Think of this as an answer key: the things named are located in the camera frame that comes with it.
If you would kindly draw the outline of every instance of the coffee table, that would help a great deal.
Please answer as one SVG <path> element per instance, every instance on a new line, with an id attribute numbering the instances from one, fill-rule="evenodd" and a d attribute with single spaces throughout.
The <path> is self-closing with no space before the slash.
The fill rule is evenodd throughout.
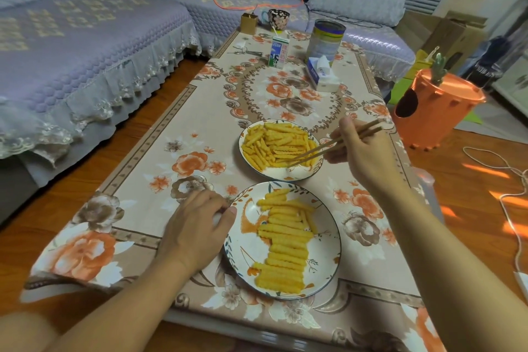
<path id="1" fill-rule="evenodd" d="M 283 69 L 268 67 L 265 57 L 230 53 L 239 42 L 269 53 L 272 34 L 257 32 L 229 37 L 46 247 L 23 300 L 79 287 L 122 289 L 147 268 L 168 218 L 192 190 L 212 189 L 234 200 L 239 191 L 265 181 L 238 152 L 242 129 L 258 120 L 294 121 L 324 142 L 344 115 L 383 118 L 401 175 L 423 194 L 358 47 L 342 43 L 333 66 L 342 80 L 340 91 L 322 94 L 314 91 L 304 69 L 308 34 L 291 33 Z M 181 290 L 166 319 L 290 350 L 375 345 L 422 350 L 423 340 L 436 333 L 426 325 L 427 312 L 378 204 L 344 164 L 325 163 L 299 184 L 326 204 L 340 228 L 342 255 L 329 285 L 305 299 L 271 300 L 248 289 L 220 254 Z M 86 267 L 79 263 L 59 271 L 53 265 L 56 255 L 68 259 L 79 239 L 97 242 L 103 252 L 83 260 Z"/>

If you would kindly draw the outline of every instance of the white cable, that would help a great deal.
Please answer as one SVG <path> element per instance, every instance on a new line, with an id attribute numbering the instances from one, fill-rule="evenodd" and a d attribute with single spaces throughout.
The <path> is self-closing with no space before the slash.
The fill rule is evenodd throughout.
<path id="1" fill-rule="evenodd" d="M 471 156 L 467 152 L 467 150 L 469 150 L 469 149 L 471 149 L 471 150 L 479 150 L 481 152 L 493 153 L 493 155 L 497 156 L 498 158 L 500 158 L 500 160 L 502 160 L 504 162 L 505 166 L 496 167 L 496 166 L 490 166 L 489 164 L 485 164 L 485 163 L 481 162 L 480 160 L 478 160 L 478 159 L 474 158 L 473 156 Z M 504 211 L 504 215 L 506 216 L 506 220 L 508 220 L 508 224 L 510 224 L 511 230 L 513 231 L 513 233 L 517 237 L 518 249 L 517 249 L 517 253 L 515 254 L 514 265 L 515 265 L 515 269 L 519 273 L 521 273 L 522 271 L 521 271 L 521 268 L 519 267 L 519 259 L 521 257 L 521 253 L 522 253 L 522 250 L 523 250 L 523 244 L 522 244 L 521 236 L 519 235 L 519 233 L 515 229 L 515 225 L 513 224 L 512 219 L 510 218 L 510 215 L 508 214 L 508 211 L 506 210 L 506 206 L 504 205 L 504 202 L 502 202 L 502 199 L 506 198 L 508 196 L 523 196 L 523 195 L 528 194 L 528 169 L 526 169 L 524 171 L 521 171 L 519 169 L 516 169 L 515 167 L 510 166 L 510 164 L 501 155 L 499 155 L 498 153 L 492 152 L 491 150 L 472 148 L 472 147 L 466 146 L 466 147 L 462 148 L 462 151 L 470 159 L 474 160 L 477 163 L 482 164 L 485 167 L 488 167 L 488 168 L 491 168 L 491 169 L 511 170 L 512 173 L 514 173 L 515 175 L 518 175 L 519 177 L 521 177 L 521 183 L 522 183 L 523 188 L 524 188 L 521 193 L 519 193 L 519 194 L 503 194 L 503 195 L 501 195 L 498 198 L 500 206 L 501 206 L 502 210 Z"/>

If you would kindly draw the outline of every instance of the wooden chopsticks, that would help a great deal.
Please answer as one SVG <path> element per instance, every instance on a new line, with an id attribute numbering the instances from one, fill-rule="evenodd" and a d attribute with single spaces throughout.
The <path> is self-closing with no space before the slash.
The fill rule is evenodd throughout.
<path id="1" fill-rule="evenodd" d="M 357 133 L 358 133 L 360 139 L 364 139 L 367 136 L 372 136 L 372 135 L 376 134 L 377 132 L 381 131 L 383 129 L 381 127 L 372 128 L 373 126 L 379 124 L 380 122 L 383 122 L 383 120 L 376 119 L 374 121 L 371 121 L 371 122 L 366 123 L 365 125 L 362 125 L 361 127 L 359 127 L 357 129 Z M 331 148 L 328 148 L 328 149 L 324 150 L 323 152 L 320 152 L 320 153 L 318 153 L 316 155 L 309 156 L 309 157 L 303 159 L 305 156 L 311 155 L 312 153 L 314 153 L 314 152 L 316 152 L 318 150 L 321 150 L 322 148 L 326 148 L 326 147 L 328 147 L 329 145 L 331 145 L 333 143 L 335 143 L 335 145 L 332 146 Z M 327 152 L 332 152 L 333 150 L 341 149 L 343 147 L 344 147 L 343 138 L 341 136 L 338 136 L 337 138 L 333 139 L 332 141 L 322 143 L 317 148 L 313 148 L 313 149 L 309 150 L 308 152 L 303 153 L 302 155 L 296 156 L 294 159 L 291 160 L 292 163 L 291 163 L 291 165 L 287 166 L 287 168 L 290 168 L 290 167 L 296 166 L 298 164 L 307 162 L 307 161 L 312 160 L 312 159 L 314 159 L 316 157 L 322 156 L 322 155 L 324 155 Z"/>

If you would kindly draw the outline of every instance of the white ceramic plate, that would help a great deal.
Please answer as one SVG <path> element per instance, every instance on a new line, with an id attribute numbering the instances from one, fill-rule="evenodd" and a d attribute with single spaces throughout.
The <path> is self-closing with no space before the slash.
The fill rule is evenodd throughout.
<path id="1" fill-rule="evenodd" d="M 299 294 L 286 294 L 257 287 L 258 272 L 251 266 L 255 261 L 264 263 L 269 246 L 257 235 L 258 222 L 267 217 L 257 201 L 274 189 L 289 188 L 288 200 L 299 199 L 316 210 L 313 221 L 319 231 L 307 244 L 308 260 L 304 270 L 306 288 Z M 325 205 L 306 189 L 283 181 L 261 182 L 237 196 L 232 203 L 237 208 L 236 220 L 224 244 L 225 254 L 237 274 L 259 292 L 272 298 L 299 299 L 323 289 L 335 275 L 341 256 L 341 238 L 337 224 Z"/>
<path id="2" fill-rule="evenodd" d="M 243 155 L 243 153 L 242 153 L 242 144 L 244 143 L 244 139 L 245 139 L 245 137 L 246 137 L 246 135 L 248 133 L 249 128 L 255 127 L 256 125 L 261 125 L 261 124 L 263 125 L 264 123 L 276 123 L 276 124 L 288 123 L 288 124 L 294 125 L 295 127 L 299 127 L 301 130 L 306 132 L 308 134 L 308 137 L 313 142 L 315 142 L 315 144 L 317 146 L 320 145 L 319 141 L 310 132 L 308 132 L 306 129 L 302 128 L 300 125 L 297 125 L 295 123 L 292 123 L 292 122 L 289 122 L 289 121 L 285 121 L 285 120 L 262 120 L 262 121 L 257 121 L 256 123 L 253 123 L 249 127 L 247 127 L 246 129 L 244 129 L 244 131 L 242 131 L 242 133 L 240 134 L 240 137 L 238 138 L 238 149 L 240 150 L 240 154 L 242 155 L 242 157 L 244 158 L 246 163 L 249 165 L 249 167 L 254 169 L 258 174 L 264 175 L 265 177 L 271 178 L 272 180 L 289 181 L 289 182 L 291 182 L 291 181 L 299 181 L 299 180 L 304 180 L 306 178 L 310 178 L 316 172 L 319 171 L 319 169 L 323 165 L 323 157 L 322 156 L 320 156 L 317 159 L 317 162 L 314 165 L 310 166 L 310 167 L 305 167 L 305 166 L 294 166 L 294 167 L 290 167 L 290 168 L 267 167 L 264 170 L 264 172 L 260 172 L 259 170 L 254 168 L 247 161 L 246 157 Z"/>

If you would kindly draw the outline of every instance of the orange trash bin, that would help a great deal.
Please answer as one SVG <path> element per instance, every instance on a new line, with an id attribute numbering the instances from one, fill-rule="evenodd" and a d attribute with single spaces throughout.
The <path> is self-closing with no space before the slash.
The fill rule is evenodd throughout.
<path id="1" fill-rule="evenodd" d="M 471 82 L 446 74 L 440 86 L 431 69 L 420 70 L 392 112 L 404 145 L 431 150 L 486 96 Z"/>

